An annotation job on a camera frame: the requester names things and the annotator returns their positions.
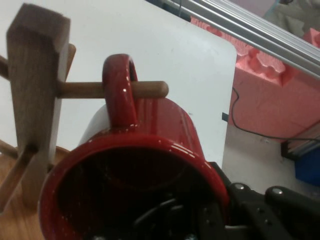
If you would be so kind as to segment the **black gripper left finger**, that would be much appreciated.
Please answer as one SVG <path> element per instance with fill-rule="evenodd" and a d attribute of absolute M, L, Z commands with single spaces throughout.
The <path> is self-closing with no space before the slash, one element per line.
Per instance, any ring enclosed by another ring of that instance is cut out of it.
<path fill-rule="evenodd" d="M 219 205 L 215 201 L 200 202 L 192 208 L 191 233 L 185 240 L 224 240 L 225 225 Z"/>

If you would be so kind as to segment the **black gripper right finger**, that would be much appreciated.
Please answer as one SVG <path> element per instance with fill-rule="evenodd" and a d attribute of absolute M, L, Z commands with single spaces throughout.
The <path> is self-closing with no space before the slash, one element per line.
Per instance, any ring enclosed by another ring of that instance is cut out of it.
<path fill-rule="evenodd" d="M 264 194 L 242 182 L 231 182 L 211 162 L 229 195 L 229 224 L 217 234 L 225 240 L 318 240 L 320 202 L 284 186 L 271 186 Z"/>

